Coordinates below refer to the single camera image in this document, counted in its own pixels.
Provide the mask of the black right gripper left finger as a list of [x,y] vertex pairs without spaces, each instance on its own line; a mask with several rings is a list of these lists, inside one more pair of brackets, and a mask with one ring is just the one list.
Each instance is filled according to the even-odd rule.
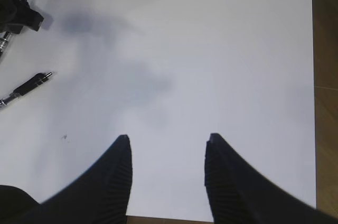
[[120,135],[84,174],[43,203],[1,185],[1,223],[126,223],[131,187],[130,140]]

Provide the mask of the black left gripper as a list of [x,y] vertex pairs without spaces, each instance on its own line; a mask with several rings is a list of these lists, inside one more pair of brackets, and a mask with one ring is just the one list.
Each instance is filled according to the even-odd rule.
[[26,0],[1,0],[1,32],[20,33],[19,25],[38,31],[43,20]]

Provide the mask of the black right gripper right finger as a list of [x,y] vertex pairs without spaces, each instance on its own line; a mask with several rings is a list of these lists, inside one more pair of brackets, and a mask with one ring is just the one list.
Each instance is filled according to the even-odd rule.
[[337,223],[260,174],[220,134],[206,143],[204,172],[214,223]]

